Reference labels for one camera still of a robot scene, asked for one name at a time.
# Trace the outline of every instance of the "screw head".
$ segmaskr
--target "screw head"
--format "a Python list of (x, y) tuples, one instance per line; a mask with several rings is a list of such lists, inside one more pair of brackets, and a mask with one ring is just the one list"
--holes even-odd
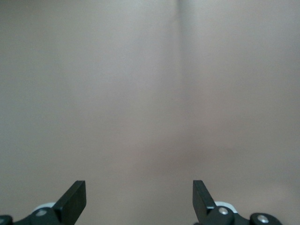
[(225, 209), (225, 208), (223, 208), (223, 207), (219, 208), (219, 212), (220, 212), (221, 214), (223, 214), (223, 215), (227, 215), (227, 214), (228, 214), (228, 210)]
[(45, 215), (46, 213), (47, 213), (46, 210), (39, 210), (39, 211), (36, 213), (36, 216), (37, 216), (37, 217), (41, 217), (41, 216)]
[(264, 224), (267, 224), (267, 223), (269, 222), (268, 218), (266, 218), (264, 215), (259, 215), (259, 216), (257, 217), (257, 219), (258, 219), (259, 221), (261, 221), (262, 223), (264, 223)]

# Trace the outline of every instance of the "white wall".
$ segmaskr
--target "white wall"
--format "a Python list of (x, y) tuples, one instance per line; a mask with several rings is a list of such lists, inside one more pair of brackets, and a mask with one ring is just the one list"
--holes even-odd
[(192, 180), (298, 222), (300, 2), (0, 2), (0, 214), (192, 224)]

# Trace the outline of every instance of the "metal screw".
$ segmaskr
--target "metal screw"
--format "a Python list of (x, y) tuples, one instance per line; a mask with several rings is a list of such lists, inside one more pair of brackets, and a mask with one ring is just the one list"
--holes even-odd
[(223, 215), (227, 215), (227, 214), (228, 214), (228, 210), (225, 209), (225, 208), (223, 208), (223, 207), (221, 207), (221, 208), (219, 209), (219, 212), (220, 212), (221, 214), (223, 214)]
[(264, 223), (264, 224), (267, 224), (267, 223), (269, 222), (268, 218), (266, 218), (264, 215), (259, 215), (259, 216), (257, 217), (257, 219), (258, 219), (259, 221), (261, 221), (262, 223)]
[(47, 213), (46, 210), (39, 210), (39, 211), (37, 212), (36, 216), (37, 216), (37, 217), (41, 217), (41, 216), (45, 215), (46, 213)]

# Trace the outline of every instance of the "wall surface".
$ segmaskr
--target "wall surface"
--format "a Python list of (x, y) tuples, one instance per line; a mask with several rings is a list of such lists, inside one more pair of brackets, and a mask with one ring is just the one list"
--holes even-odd
[(0, 1), (0, 214), (86, 180), (81, 224), (188, 225), (192, 181), (300, 221), (300, 1)]

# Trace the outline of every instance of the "beige wall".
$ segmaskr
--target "beige wall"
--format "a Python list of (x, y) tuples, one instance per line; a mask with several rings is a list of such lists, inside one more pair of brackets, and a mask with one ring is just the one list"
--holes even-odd
[(0, 2), (0, 214), (192, 224), (192, 180), (299, 221), (300, 2)]

